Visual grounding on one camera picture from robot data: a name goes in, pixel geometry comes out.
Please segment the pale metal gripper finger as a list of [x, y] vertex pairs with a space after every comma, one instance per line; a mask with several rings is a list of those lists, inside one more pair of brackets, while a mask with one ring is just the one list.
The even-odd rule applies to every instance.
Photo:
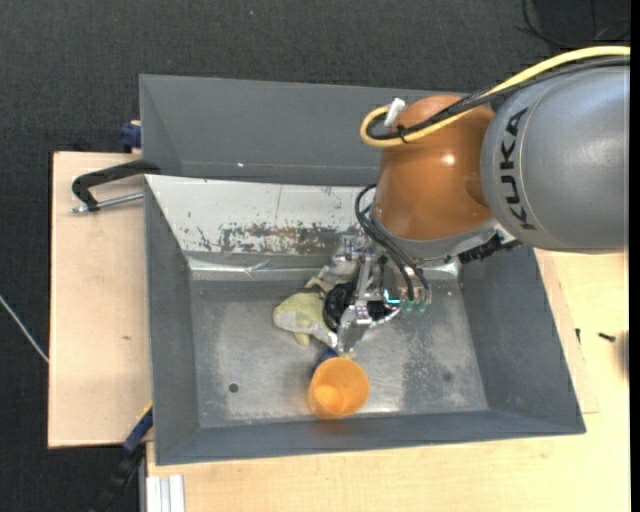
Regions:
[[356, 345], [362, 340], [365, 334], [375, 326], [373, 321], [364, 322], [353, 320], [346, 327], [346, 353], [349, 355], [355, 354]]
[[354, 312], [344, 312], [337, 327], [336, 349], [340, 355], [350, 354], [358, 341], [358, 320]]

